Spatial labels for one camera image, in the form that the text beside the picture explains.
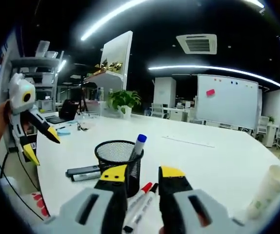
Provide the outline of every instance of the whiteboard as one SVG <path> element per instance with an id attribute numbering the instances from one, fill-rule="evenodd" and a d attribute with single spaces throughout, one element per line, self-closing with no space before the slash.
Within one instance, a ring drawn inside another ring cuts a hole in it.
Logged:
<path id="1" fill-rule="evenodd" d="M 198 75 L 197 119 L 255 129 L 257 115 L 257 82 Z"/>

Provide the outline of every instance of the white cup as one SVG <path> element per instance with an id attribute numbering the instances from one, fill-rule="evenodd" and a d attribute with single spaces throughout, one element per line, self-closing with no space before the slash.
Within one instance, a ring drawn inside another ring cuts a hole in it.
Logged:
<path id="1" fill-rule="evenodd" d="M 264 176 L 257 193 L 247 208 L 248 218 L 255 219 L 280 194 L 280 166 L 271 165 Z"/>

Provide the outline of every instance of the red marker cap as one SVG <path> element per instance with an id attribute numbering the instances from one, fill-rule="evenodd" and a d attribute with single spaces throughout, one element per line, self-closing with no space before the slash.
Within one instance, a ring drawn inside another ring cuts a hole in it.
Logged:
<path id="1" fill-rule="evenodd" d="M 149 182 L 141 190 L 143 190 L 145 193 L 147 193 L 151 187 L 152 187 L 152 183 Z"/>

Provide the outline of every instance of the fluorescent light strip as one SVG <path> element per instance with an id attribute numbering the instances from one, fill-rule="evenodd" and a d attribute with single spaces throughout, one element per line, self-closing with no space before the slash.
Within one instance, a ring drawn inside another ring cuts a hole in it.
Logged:
<path id="1" fill-rule="evenodd" d="M 115 9 L 114 11 L 110 12 L 106 16 L 104 16 L 102 19 L 100 19 L 98 22 L 96 22 L 82 37 L 81 40 L 86 40 L 88 37 L 90 37 L 95 31 L 97 31 L 101 26 L 106 24 L 110 19 L 114 18 L 115 16 L 119 15 L 120 13 L 128 10 L 129 8 L 132 8 L 134 6 L 137 6 L 145 1 L 148 0 L 132 0 L 124 5 L 120 6 L 119 8 Z"/>
<path id="2" fill-rule="evenodd" d="M 260 8 L 264 8 L 265 7 L 262 3 L 260 3 L 257 0 L 244 0 L 244 1 L 248 1 L 248 2 L 250 2 L 250 3 L 252 3 L 252 4 L 256 5 L 256 6 L 259 6 Z"/>
<path id="3" fill-rule="evenodd" d="M 250 72 L 244 72 L 244 71 L 240 71 L 240 70 L 236 70 L 236 69 L 231 69 L 231 68 L 225 68 L 225 67 L 214 67 L 214 66 L 202 66 L 202 65 L 175 65 L 175 66 L 161 66 L 161 67 L 149 67 L 149 70 L 153 71 L 153 70 L 162 70 L 162 69 L 169 69 L 169 68 L 201 68 L 201 69 L 214 69 L 214 70 L 221 70 L 221 71 L 227 71 L 227 72 L 235 72 L 235 73 L 240 73 L 243 75 L 247 75 L 247 76 L 251 76 L 251 77 L 255 77 L 258 79 L 262 79 L 264 81 L 267 81 L 269 83 L 272 83 L 278 87 L 280 87 L 280 84 L 268 79 L 266 77 L 262 77 Z"/>
<path id="4" fill-rule="evenodd" d="M 58 72 L 60 72 L 62 70 L 62 68 L 65 66 L 65 64 L 66 64 L 66 60 L 63 60 L 58 68 Z"/>

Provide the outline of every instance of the pen holder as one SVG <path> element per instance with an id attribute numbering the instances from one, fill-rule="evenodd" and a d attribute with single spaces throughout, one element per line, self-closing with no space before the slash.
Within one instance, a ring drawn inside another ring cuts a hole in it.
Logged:
<path id="1" fill-rule="evenodd" d="M 130 159 L 134 146 L 135 143 L 131 141 L 111 140 L 105 141 L 95 148 L 101 173 L 108 168 L 127 164 L 125 184 L 128 197 L 134 196 L 140 189 L 140 162 L 144 150 L 142 150 L 141 155 Z"/>

